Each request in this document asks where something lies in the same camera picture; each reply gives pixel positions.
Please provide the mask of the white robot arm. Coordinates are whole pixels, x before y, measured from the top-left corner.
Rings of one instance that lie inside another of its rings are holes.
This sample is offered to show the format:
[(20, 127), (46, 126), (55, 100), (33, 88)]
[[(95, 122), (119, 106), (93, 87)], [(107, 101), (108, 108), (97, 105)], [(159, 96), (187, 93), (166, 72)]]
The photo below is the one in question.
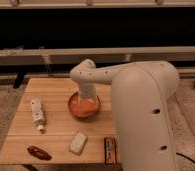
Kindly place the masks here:
[(179, 171), (167, 99), (179, 85), (177, 69), (166, 61), (145, 61), (98, 68), (86, 59), (70, 77), (80, 96), (94, 96), (94, 85), (111, 86), (111, 110), (123, 171)]

